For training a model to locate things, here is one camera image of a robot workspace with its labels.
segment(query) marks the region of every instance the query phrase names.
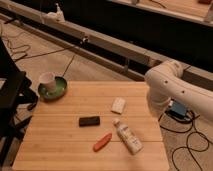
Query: lotion bottle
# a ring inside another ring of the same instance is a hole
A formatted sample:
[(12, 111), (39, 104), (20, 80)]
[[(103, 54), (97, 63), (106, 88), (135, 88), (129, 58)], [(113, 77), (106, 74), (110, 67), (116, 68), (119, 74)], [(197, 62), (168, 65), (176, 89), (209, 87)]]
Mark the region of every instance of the lotion bottle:
[(132, 154), (136, 154), (142, 148), (141, 141), (134, 135), (126, 124), (120, 122), (119, 119), (114, 120), (114, 125), (117, 128), (118, 136), (123, 140), (128, 150)]
[(58, 3), (56, 3), (56, 6), (57, 6), (57, 12), (56, 12), (56, 14), (57, 14), (57, 20), (59, 22), (65, 22), (63, 11), (61, 10), (61, 8), (60, 8), (60, 6), (59, 6)]

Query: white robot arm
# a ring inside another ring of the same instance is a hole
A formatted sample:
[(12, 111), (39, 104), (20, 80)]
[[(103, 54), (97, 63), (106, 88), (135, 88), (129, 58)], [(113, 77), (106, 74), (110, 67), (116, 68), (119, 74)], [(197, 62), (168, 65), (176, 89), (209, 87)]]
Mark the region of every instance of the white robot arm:
[(163, 62), (145, 74), (151, 111), (162, 114), (172, 98), (213, 121), (213, 92), (181, 80), (182, 74), (183, 68), (175, 60)]

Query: black object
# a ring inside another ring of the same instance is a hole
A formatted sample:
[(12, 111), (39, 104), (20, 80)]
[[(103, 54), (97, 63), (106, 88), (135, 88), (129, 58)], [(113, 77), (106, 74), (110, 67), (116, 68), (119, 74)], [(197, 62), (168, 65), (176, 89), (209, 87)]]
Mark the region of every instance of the black object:
[(14, 123), (19, 104), (28, 104), (32, 110), (38, 101), (37, 95), (30, 89), (31, 81), (26, 77), (26, 72), (20, 71), (11, 59), (7, 49), (0, 38), (0, 78), (6, 79), (0, 89), (0, 140), (5, 141), (0, 151), (0, 166), (3, 165), (7, 152), (14, 137), (22, 140), (24, 134), (20, 131), (30, 121), (30, 117)]
[(173, 101), (172, 105), (169, 107), (169, 111), (167, 112), (179, 119), (184, 119), (187, 114), (187, 108), (181, 103)]
[(100, 125), (99, 116), (83, 117), (79, 119), (79, 126), (92, 126), (92, 125)]

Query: black cable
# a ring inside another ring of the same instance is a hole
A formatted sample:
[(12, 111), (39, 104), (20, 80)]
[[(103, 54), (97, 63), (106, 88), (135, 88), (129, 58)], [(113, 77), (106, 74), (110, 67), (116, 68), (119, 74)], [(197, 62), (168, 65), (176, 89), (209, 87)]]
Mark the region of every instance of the black cable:
[(73, 54), (72, 59), (70, 60), (70, 62), (68, 63), (68, 65), (67, 65), (67, 67), (66, 67), (66, 69), (65, 69), (64, 73), (62, 74), (62, 77), (63, 77), (63, 78), (64, 78), (65, 74), (67, 73), (67, 70), (69, 69), (70, 65), (71, 65), (71, 64), (72, 64), (72, 62), (74, 61), (75, 56), (76, 56), (76, 55), (78, 54), (78, 52), (80, 51), (80, 49), (81, 49), (81, 47), (80, 47), (80, 46), (78, 46), (77, 51)]
[[(191, 127), (190, 127), (190, 129), (188, 129), (188, 131), (185, 131), (185, 133), (189, 132), (192, 128), (194, 128), (195, 131), (191, 132), (191, 133), (187, 136), (187, 138), (186, 138), (186, 146), (178, 147), (178, 148), (176, 148), (176, 149), (172, 152), (172, 163), (173, 163), (175, 169), (179, 171), (180, 169), (178, 168), (178, 166), (177, 166), (177, 164), (176, 164), (176, 162), (175, 162), (175, 153), (176, 153), (177, 151), (181, 150), (181, 149), (187, 149), (187, 151), (189, 152), (190, 156), (191, 156), (192, 159), (195, 161), (195, 163), (197, 164), (197, 166), (199, 167), (199, 169), (200, 169), (201, 171), (203, 171), (201, 165), (199, 164), (199, 162), (197, 161), (197, 159), (195, 158), (195, 156), (193, 155), (192, 152), (205, 152), (205, 151), (207, 151), (207, 150), (209, 149), (210, 144), (213, 145), (213, 142), (210, 141), (210, 140), (206, 137), (206, 135), (204, 135), (202, 132), (200, 132), (200, 131), (197, 130), (196, 125), (195, 125), (195, 120), (196, 120), (199, 116), (196, 116), (196, 117), (195, 117), (195, 113), (194, 113), (193, 111), (188, 111), (188, 112), (189, 112), (190, 115), (192, 116), (192, 119), (191, 119)], [(163, 128), (163, 129), (165, 129), (165, 130), (167, 130), (167, 131), (170, 131), (170, 132), (180, 133), (180, 131), (171, 130), (171, 129), (165, 128), (165, 127), (163, 127), (163, 126), (162, 126), (161, 128)], [(195, 148), (190, 147), (189, 139), (190, 139), (190, 137), (192, 137), (192, 135), (194, 135), (194, 134), (198, 134), (201, 138), (203, 138), (203, 139), (207, 142), (207, 145), (206, 145), (203, 149), (195, 149)]]
[(71, 47), (62, 48), (62, 49), (55, 50), (55, 51), (52, 51), (52, 52), (46, 52), (46, 53), (42, 53), (42, 54), (38, 54), (38, 55), (22, 57), (22, 58), (14, 59), (14, 61), (15, 61), (15, 62), (18, 62), (18, 61), (20, 61), (20, 60), (22, 60), (22, 59), (31, 59), (31, 58), (37, 58), (37, 57), (41, 57), (41, 56), (45, 56), (45, 55), (50, 55), (50, 54), (62, 52), (62, 51), (65, 51), (65, 50), (69, 50), (69, 49), (72, 49), (72, 48), (74, 48), (74, 47), (76, 47), (76, 46), (73, 45), (73, 46), (71, 46)]
[(26, 57), (27, 52), (31, 49), (31, 46), (24, 44), (24, 45), (21, 45), (21, 46), (14, 47), (12, 41), (9, 39), (9, 38), (19, 38), (25, 32), (21, 32), (16, 36), (3, 35), (3, 33), (4, 33), (4, 29), (3, 29), (3, 26), (2, 26), (2, 23), (1, 23), (1, 38), (2, 38), (2, 40), (4, 40), (6, 42), (6, 46), (8, 47), (8, 49), (11, 52), (11, 57), (14, 57), (14, 56), (20, 55), (20, 54), (21, 54), (21, 57), (19, 57), (19, 58)]
[[(163, 114), (160, 116), (160, 118), (158, 119), (159, 122), (160, 122), (160, 120), (161, 120), (161, 118), (162, 118), (162, 116), (163, 116), (164, 114), (167, 114), (167, 113), (163, 113)], [(167, 114), (167, 116), (169, 116), (170, 118), (172, 118), (172, 119), (175, 120), (176, 122), (181, 123), (180, 121), (174, 119), (174, 117), (172, 117), (172, 116), (170, 116), (170, 115), (168, 115), (168, 114)], [(192, 122), (192, 121), (198, 118), (198, 117), (195, 117), (194, 114), (192, 114), (191, 117), (192, 117), (192, 118), (191, 118), (191, 122), (188, 122), (188, 124), (191, 124), (191, 125), (190, 125), (190, 127), (189, 127), (188, 129), (186, 129), (186, 130), (184, 130), (184, 131), (172, 130), (172, 129), (167, 128), (167, 127), (164, 127), (164, 126), (162, 126), (162, 125), (160, 125), (160, 127), (161, 127), (162, 129), (166, 130), (166, 131), (169, 131), (169, 132), (178, 133), (178, 134), (184, 134), (184, 133), (189, 132), (189, 131), (193, 128), (193, 122)]]
[(155, 0), (149, 0), (150, 2), (153, 2), (153, 3), (156, 3), (156, 4), (158, 4), (158, 5), (160, 5), (162, 8), (164, 8), (164, 9), (167, 9), (166, 8), (166, 6), (165, 5), (163, 5), (162, 3), (160, 3), (160, 2), (157, 2), (157, 1), (155, 1)]

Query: white sponge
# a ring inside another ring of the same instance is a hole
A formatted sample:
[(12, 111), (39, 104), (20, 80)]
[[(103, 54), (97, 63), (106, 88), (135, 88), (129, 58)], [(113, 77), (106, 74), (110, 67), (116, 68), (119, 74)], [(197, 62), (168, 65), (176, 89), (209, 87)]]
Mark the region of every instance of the white sponge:
[(115, 98), (112, 104), (112, 112), (122, 114), (126, 101), (123, 98), (117, 97)]

